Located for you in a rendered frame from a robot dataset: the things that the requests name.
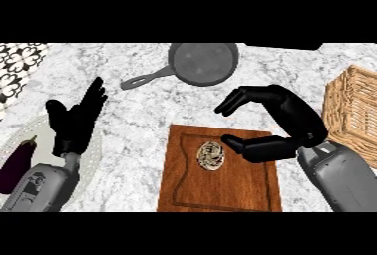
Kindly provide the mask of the tan wicker basket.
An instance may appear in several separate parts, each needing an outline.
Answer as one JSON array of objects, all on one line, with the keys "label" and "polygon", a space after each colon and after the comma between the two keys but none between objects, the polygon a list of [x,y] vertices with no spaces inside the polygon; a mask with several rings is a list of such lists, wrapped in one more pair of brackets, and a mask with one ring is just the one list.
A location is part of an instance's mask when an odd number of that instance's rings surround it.
[{"label": "tan wicker basket", "polygon": [[328,139],[377,168],[377,72],[349,66],[325,86],[321,115]]}]

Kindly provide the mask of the dark purple eggplant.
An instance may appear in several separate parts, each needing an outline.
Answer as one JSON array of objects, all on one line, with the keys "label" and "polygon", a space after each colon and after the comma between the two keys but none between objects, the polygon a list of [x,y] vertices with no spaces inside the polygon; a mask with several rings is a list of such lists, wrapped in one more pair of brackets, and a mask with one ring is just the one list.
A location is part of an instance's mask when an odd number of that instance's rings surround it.
[{"label": "dark purple eggplant", "polygon": [[20,142],[0,168],[0,193],[10,194],[16,184],[29,170],[31,157],[37,148],[35,138]]}]

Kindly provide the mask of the black and white patterned tile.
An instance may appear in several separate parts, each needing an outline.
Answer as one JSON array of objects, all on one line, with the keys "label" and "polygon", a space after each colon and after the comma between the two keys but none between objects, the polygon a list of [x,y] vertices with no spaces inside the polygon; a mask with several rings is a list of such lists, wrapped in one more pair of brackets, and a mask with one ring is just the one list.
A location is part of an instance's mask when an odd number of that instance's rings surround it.
[{"label": "black and white patterned tile", "polygon": [[49,51],[46,43],[0,43],[0,103],[9,104],[28,83]]}]

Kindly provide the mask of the beige swirled cupcake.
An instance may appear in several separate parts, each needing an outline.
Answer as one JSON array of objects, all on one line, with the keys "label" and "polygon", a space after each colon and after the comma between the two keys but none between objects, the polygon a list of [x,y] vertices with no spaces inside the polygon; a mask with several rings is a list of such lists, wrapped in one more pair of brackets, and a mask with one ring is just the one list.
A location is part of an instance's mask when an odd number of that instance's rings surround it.
[{"label": "beige swirled cupcake", "polygon": [[208,171],[220,169],[224,161],[224,152],[220,144],[214,141],[207,141],[196,151],[198,166]]}]

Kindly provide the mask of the grey frying pan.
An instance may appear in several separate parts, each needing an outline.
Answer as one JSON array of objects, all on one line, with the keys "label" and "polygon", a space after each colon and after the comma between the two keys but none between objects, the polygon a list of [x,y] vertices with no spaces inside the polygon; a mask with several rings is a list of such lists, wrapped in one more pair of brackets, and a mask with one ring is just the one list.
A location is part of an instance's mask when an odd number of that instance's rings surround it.
[{"label": "grey frying pan", "polygon": [[130,90],[152,79],[174,75],[186,84],[208,87],[221,83],[238,65],[235,43],[171,43],[168,64],[153,73],[121,82],[121,89]]}]

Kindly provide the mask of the brown wooden cutting board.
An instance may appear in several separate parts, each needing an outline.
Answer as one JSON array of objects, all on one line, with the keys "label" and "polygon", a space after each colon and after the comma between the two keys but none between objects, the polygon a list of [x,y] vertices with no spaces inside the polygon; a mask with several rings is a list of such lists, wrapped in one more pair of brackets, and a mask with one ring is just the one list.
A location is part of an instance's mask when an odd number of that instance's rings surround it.
[{"label": "brown wooden cutting board", "polygon": [[[220,136],[270,136],[267,131],[170,126],[156,212],[281,212],[275,162],[250,163],[220,142]],[[196,162],[199,147],[214,141],[223,148],[223,165],[205,170]]]}]

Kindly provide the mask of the white round plate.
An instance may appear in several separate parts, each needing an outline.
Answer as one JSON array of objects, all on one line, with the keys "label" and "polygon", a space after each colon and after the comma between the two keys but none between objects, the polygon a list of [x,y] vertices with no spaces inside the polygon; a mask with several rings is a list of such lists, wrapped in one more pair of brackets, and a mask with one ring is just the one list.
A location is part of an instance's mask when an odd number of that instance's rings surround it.
[{"label": "white round plate", "polygon": [[[7,157],[10,156],[20,142],[32,137],[35,138],[37,148],[31,158],[31,165],[46,163],[56,166],[63,166],[63,159],[51,155],[54,132],[49,126],[49,117],[38,116],[17,128],[6,141],[0,141],[0,167],[3,166]],[[99,129],[94,128],[90,144],[80,160],[80,182],[62,209],[68,208],[84,193],[99,167],[100,159],[102,135]]]}]

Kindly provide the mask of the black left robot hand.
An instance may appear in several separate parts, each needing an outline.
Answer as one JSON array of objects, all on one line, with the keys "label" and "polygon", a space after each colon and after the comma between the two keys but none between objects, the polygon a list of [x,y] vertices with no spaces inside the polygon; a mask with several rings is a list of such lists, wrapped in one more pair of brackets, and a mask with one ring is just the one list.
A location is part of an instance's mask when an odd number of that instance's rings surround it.
[{"label": "black left robot hand", "polygon": [[91,139],[94,122],[108,96],[103,80],[97,77],[85,90],[81,101],[66,109],[57,100],[46,102],[49,125],[54,132],[53,155],[62,157],[72,152],[81,155]]}]

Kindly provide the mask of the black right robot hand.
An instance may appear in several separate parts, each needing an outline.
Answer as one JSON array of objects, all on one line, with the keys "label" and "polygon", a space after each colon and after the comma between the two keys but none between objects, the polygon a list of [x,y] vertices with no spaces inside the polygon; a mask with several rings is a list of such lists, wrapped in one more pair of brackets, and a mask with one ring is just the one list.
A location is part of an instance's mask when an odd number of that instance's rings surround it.
[{"label": "black right robot hand", "polygon": [[284,86],[239,86],[232,90],[214,112],[227,117],[248,102],[261,103],[288,137],[278,135],[242,139],[230,134],[221,142],[251,163],[295,158],[297,150],[316,147],[328,137],[319,114],[303,98]]}]

